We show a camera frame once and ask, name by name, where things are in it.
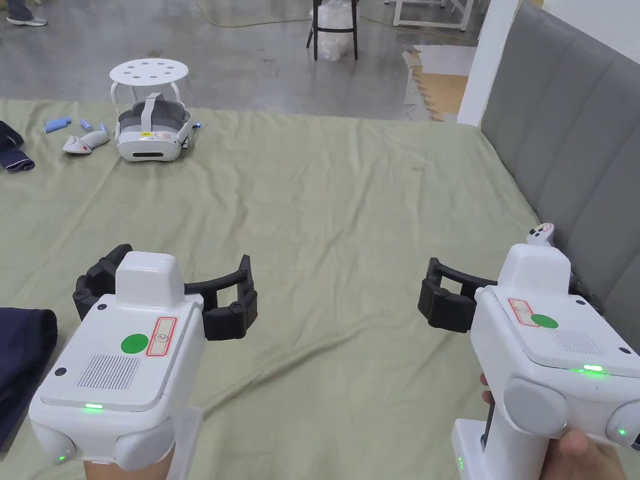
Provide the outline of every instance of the human hand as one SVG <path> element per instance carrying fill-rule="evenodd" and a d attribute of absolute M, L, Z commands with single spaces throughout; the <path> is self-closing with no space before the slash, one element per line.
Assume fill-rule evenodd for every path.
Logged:
<path fill-rule="evenodd" d="M 166 480 L 174 451 L 175 447 L 158 463 L 135 472 L 125 472 L 115 463 L 102 465 L 86 461 L 84 463 L 86 480 Z"/>
<path fill-rule="evenodd" d="M 484 374 L 480 382 L 488 386 Z M 491 403 L 491 392 L 482 398 Z M 565 433 L 560 440 L 551 439 L 542 466 L 540 480 L 627 480 L 613 447 L 597 445 L 579 430 Z"/>

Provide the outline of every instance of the speaker grille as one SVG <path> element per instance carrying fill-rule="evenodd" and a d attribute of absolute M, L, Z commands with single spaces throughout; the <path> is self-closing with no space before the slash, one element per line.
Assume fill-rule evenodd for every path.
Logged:
<path fill-rule="evenodd" d="M 584 353 L 587 355 L 603 355 L 602 350 L 594 339 L 584 332 L 575 330 L 549 330 L 561 349 L 571 353 Z"/>
<path fill-rule="evenodd" d="M 140 359 L 136 356 L 94 355 L 77 382 L 78 387 L 126 390 Z"/>

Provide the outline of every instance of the red label sticker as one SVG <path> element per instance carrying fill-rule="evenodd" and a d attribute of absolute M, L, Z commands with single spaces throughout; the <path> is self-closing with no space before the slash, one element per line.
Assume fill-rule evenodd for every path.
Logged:
<path fill-rule="evenodd" d="M 178 319 L 175 317 L 158 317 L 156 327 L 147 347 L 147 356 L 165 356 L 169 352 L 173 332 Z"/>
<path fill-rule="evenodd" d="M 540 325 L 538 325 L 531 319 L 533 310 L 531 310 L 531 307 L 526 301 L 520 300 L 518 298 L 510 298 L 509 305 L 511 305 L 513 313 L 515 313 L 518 322 L 526 326 L 540 327 Z"/>

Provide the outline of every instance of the concrete floor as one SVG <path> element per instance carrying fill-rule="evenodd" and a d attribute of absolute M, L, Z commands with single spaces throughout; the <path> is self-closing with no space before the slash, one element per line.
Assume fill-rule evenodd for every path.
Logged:
<path fill-rule="evenodd" d="M 262 20 L 256 9 L 265 4 L 284 17 L 288 7 L 279 6 L 297 2 L 298 11 L 311 6 L 311 0 L 200 2 L 209 18 L 216 21 L 212 16 L 218 12 L 219 23 L 227 24 Z M 242 8 L 224 10 L 221 4 Z M 364 15 L 391 23 L 393 3 L 361 4 Z M 161 56 L 188 65 L 190 80 L 183 91 L 190 106 L 403 120 L 408 117 L 402 52 L 414 44 L 473 44 L 481 23 L 477 6 L 464 34 L 406 31 L 362 19 L 357 62 L 352 54 L 338 62 L 314 62 L 305 49 L 310 22 L 219 28 L 195 0 L 51 0 L 33 10 L 49 20 L 47 27 L 15 27 L 0 20 L 0 97 L 109 102 L 111 68 L 132 58 Z M 406 12 L 403 18 L 409 19 L 449 15 L 438 6 L 408 6 Z"/>

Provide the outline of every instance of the gray upholstered headboard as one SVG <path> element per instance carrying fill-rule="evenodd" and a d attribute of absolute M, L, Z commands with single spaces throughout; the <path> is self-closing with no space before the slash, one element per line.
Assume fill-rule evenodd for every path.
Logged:
<path fill-rule="evenodd" d="M 640 65 L 525 3 L 482 131 L 640 353 Z"/>

